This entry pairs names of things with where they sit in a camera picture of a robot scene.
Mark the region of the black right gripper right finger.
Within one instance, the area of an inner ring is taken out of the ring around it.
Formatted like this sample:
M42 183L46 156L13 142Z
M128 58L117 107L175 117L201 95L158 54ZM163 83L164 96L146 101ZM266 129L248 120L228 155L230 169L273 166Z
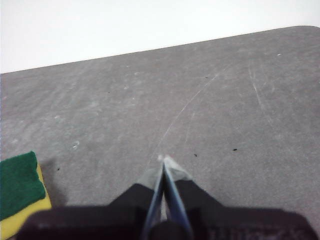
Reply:
M226 206L208 194L170 156L163 164L196 240L316 240L308 220L279 208Z

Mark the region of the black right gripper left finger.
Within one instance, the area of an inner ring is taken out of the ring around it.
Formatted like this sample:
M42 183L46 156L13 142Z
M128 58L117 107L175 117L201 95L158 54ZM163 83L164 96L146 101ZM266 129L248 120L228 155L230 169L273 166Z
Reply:
M18 240L159 240L159 216L149 218L163 159L107 205L65 206L32 214Z

